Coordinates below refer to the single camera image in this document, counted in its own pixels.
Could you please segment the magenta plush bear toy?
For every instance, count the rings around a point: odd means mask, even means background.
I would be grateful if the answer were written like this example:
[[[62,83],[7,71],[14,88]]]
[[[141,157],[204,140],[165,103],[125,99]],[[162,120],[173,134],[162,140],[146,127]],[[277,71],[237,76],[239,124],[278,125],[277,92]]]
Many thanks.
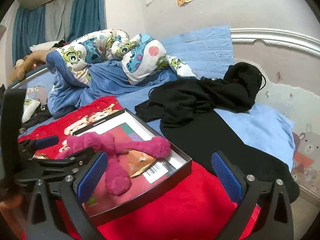
[[[68,156],[91,147],[95,152],[103,151],[108,155],[108,165],[105,171],[105,185],[109,193],[120,196],[131,187],[131,179],[128,172],[121,166],[118,156],[127,154],[130,150],[137,150],[154,158],[167,158],[171,153],[170,142],[161,137],[155,136],[149,141],[127,141],[116,142],[111,133],[97,134],[95,132],[85,133],[81,136],[70,135],[66,139],[68,146],[55,157],[65,159]]]

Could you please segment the orange triangular snack packet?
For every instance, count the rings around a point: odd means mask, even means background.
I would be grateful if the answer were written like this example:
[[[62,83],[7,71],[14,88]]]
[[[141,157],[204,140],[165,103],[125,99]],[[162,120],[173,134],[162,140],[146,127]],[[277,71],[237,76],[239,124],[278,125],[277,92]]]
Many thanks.
[[[127,154],[127,166],[130,177],[135,178],[140,176],[149,169],[156,160],[156,158],[146,153],[137,150],[130,150]]]

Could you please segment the small monster print pillow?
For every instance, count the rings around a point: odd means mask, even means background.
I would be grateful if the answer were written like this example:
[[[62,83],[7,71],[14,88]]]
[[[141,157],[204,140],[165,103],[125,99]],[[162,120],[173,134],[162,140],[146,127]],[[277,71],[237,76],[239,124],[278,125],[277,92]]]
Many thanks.
[[[27,96],[25,97],[23,103],[22,123],[27,122],[33,116],[40,104],[41,103],[35,99],[31,99]]]

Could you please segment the brown plush teddy bear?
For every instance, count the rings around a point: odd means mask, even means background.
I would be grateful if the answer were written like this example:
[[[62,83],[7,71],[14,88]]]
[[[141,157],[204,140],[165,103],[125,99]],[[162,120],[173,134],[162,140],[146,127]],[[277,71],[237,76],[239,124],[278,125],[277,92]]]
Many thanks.
[[[55,48],[51,48],[50,50],[38,50],[25,56],[23,59],[18,60],[10,76],[10,83],[23,80],[28,72],[40,65],[46,64],[47,54],[54,50]]]

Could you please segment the red cartoon bear quilt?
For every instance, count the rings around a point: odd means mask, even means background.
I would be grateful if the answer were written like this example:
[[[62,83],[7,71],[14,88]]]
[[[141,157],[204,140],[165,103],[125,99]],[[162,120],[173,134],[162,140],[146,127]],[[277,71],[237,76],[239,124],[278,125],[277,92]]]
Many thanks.
[[[69,125],[111,104],[114,104],[113,110],[123,109],[114,96],[105,96],[51,123],[47,120],[38,128],[28,129],[33,131],[18,141],[57,135],[58,145],[43,150],[44,154],[55,158]],[[216,176],[200,164],[191,163],[191,174],[158,198],[147,200],[132,212],[125,210],[123,216],[117,211],[112,220],[106,214],[98,215],[92,218],[93,222],[107,239],[214,239],[237,204],[230,200]]]

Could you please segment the blue monster cartoon blanket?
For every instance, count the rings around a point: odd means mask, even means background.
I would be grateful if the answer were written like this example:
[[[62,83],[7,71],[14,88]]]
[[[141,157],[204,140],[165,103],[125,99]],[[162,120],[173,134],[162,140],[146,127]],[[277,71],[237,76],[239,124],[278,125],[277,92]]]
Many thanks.
[[[47,106],[59,118],[103,96],[122,96],[144,87],[195,74],[159,40],[120,29],[95,31],[46,56],[55,75]]]

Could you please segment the black shallow cardboard box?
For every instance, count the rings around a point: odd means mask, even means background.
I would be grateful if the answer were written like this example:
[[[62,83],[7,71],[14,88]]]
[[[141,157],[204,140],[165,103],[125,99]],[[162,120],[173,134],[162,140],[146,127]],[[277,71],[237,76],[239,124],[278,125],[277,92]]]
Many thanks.
[[[111,133],[116,142],[149,141],[159,135],[128,109],[119,110],[73,134],[81,136],[87,132]],[[191,174],[191,157],[175,145],[164,159],[131,150],[120,155],[119,162],[131,176],[131,187],[121,196],[114,196],[107,192],[105,178],[101,178],[91,198],[83,204],[93,220],[103,217],[110,221],[123,216],[158,198]]]

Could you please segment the blue window curtain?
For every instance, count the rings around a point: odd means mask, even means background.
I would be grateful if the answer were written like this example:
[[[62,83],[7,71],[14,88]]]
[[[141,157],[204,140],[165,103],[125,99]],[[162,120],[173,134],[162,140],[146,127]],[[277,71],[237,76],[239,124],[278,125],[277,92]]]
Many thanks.
[[[20,5],[12,35],[12,61],[28,55],[32,45],[73,41],[106,27],[105,0],[53,0],[30,10]]]

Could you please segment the black clothing pile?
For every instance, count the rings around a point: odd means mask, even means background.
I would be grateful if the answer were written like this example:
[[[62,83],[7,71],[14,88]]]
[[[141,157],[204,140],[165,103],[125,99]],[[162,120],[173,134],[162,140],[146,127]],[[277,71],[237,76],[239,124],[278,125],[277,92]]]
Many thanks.
[[[214,110],[250,110],[262,81],[256,66],[239,62],[222,79],[179,79],[154,88],[148,100],[135,106],[136,116],[144,122],[159,119],[162,134],[210,173],[212,155],[221,151],[244,175],[268,182],[281,179],[294,202],[299,186],[288,165],[246,145]]]

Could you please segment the light blue bed sheet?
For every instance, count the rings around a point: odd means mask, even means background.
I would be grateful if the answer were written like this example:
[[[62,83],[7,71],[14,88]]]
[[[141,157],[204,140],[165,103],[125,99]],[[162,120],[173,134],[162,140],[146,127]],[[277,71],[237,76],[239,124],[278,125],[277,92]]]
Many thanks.
[[[168,55],[176,56],[187,63],[196,75],[195,78],[179,77],[177,80],[199,80],[202,77],[212,80],[222,79],[229,66],[234,65],[233,47],[228,27],[202,29],[172,36],[159,40],[159,42],[163,44]],[[148,100],[149,93],[154,88],[165,83],[167,82],[144,87],[138,91],[115,98],[123,108],[127,108],[136,114],[135,106]],[[292,158],[295,150],[292,135],[293,122],[283,114],[271,107],[258,104],[256,101],[253,107],[244,113],[235,113],[232,110],[220,107],[214,110],[246,145],[264,151],[283,161],[288,165],[289,170],[292,168]],[[160,130],[161,121],[159,119],[146,123],[163,135]]]

